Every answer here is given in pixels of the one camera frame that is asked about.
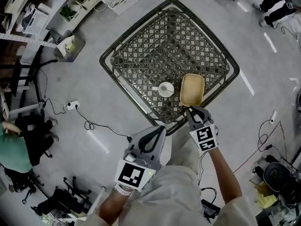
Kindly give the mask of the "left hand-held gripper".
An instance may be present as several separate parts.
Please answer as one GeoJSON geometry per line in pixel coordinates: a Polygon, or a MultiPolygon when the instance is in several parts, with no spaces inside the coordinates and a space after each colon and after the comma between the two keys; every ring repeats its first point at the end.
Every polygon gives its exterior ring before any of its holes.
{"type": "Polygon", "coordinates": [[[141,192],[161,167],[165,138],[163,126],[144,129],[131,137],[124,157],[118,163],[115,182],[141,192]]]}

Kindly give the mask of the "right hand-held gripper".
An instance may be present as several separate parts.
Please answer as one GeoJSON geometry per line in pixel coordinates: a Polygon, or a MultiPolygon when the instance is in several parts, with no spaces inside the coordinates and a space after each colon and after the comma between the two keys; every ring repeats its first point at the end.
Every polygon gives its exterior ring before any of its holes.
{"type": "Polygon", "coordinates": [[[190,136],[199,151],[207,152],[218,147],[218,128],[215,126],[211,114],[201,106],[190,106],[186,109],[186,116],[190,128],[190,136]]]}

